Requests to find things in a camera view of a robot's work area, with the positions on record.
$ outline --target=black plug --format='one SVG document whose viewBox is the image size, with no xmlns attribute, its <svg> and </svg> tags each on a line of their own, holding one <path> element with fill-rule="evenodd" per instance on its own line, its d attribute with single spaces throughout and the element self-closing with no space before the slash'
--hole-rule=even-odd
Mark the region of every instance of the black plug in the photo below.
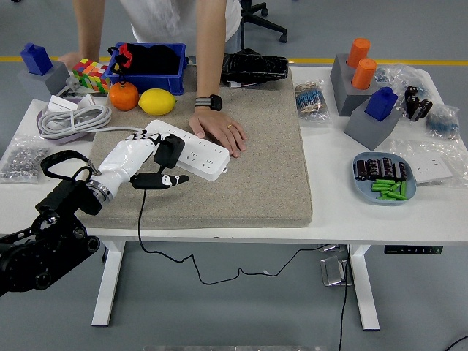
<svg viewBox="0 0 468 351">
<path fill-rule="evenodd" d="M 184 146 L 185 142 L 181 138 L 171 134 L 159 143 L 154 161 L 161 165 L 161 168 L 174 168 Z"/>
</svg>

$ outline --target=hand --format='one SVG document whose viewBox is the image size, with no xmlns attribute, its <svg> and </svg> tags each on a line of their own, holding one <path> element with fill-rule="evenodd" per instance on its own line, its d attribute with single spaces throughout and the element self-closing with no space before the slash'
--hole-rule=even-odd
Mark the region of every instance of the hand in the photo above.
<svg viewBox="0 0 468 351">
<path fill-rule="evenodd" d="M 200 139 L 209 133 L 215 137 L 221 146 L 229 150 L 229 155 L 239 157 L 240 151 L 245 151 L 247 135 L 242 126 L 223 112 L 211 110 L 209 107 L 196 107 L 189 119 L 189 125 Z"/>
<path fill-rule="evenodd" d="M 58 58 L 60 62 L 63 62 L 67 66 L 67 69 L 72 69 L 82 59 L 84 57 L 80 53 L 66 53 Z"/>
</svg>

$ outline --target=gray floor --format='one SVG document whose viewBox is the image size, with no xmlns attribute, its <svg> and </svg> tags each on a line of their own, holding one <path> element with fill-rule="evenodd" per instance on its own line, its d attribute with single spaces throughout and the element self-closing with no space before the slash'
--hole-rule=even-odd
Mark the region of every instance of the gray floor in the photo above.
<svg viewBox="0 0 468 351">
<path fill-rule="evenodd" d="M 246 25 L 246 46 L 266 55 L 333 58 L 356 37 L 372 42 L 376 59 L 467 60 L 466 2 L 270 0 L 268 18 L 287 27 L 289 41 Z M 19 56 L 34 42 L 51 56 L 75 49 L 70 1 L 0 2 L 0 56 Z M 117 1 L 107 2 L 102 55 L 133 41 Z M 467 66 L 418 66 L 430 73 L 447 105 L 461 109 L 468 140 Z M 30 98 L 16 80 L 22 62 L 0 61 L 0 154 Z M 276 273 L 300 248 L 279 244 L 148 244 L 175 257 L 194 253 L 207 282 L 246 271 Z M 242 276 L 205 286 L 191 263 L 181 265 L 127 244 L 108 328 L 91 327 L 103 266 L 102 250 L 50 289 L 0 298 L 1 350 L 142 350 L 146 345 L 305 345 L 337 350 L 344 289 L 324 287 L 319 261 L 301 252 L 276 278 Z M 465 247 L 441 255 L 366 255 L 380 331 L 362 331 L 355 291 L 348 290 L 343 350 L 445 350 L 468 334 Z M 463 341 L 452 350 L 468 350 Z"/>
</svg>

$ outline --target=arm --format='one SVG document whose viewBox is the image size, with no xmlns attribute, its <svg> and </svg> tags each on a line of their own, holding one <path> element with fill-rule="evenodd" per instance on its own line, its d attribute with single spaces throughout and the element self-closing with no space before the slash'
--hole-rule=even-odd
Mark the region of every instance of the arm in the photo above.
<svg viewBox="0 0 468 351">
<path fill-rule="evenodd" d="M 69 69 L 81 59 L 99 62 L 105 0 L 73 0 L 73 8 L 78 26 L 79 52 L 68 53 L 58 58 Z"/>
<path fill-rule="evenodd" d="M 226 0 L 197 1 L 197 97 L 219 94 L 226 40 Z M 245 151 L 246 133 L 242 126 L 223 112 L 196 107 L 189 120 L 198 137 L 213 135 L 234 157 Z"/>
</svg>

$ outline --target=lemon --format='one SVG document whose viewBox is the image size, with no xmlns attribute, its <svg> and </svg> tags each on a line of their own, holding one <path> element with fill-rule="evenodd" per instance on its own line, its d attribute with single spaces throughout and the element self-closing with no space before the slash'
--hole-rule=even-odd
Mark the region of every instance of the lemon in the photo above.
<svg viewBox="0 0 468 351">
<path fill-rule="evenodd" d="M 148 89 L 141 94 L 139 106 L 149 115 L 162 116 L 173 110 L 176 98 L 164 89 Z"/>
</svg>

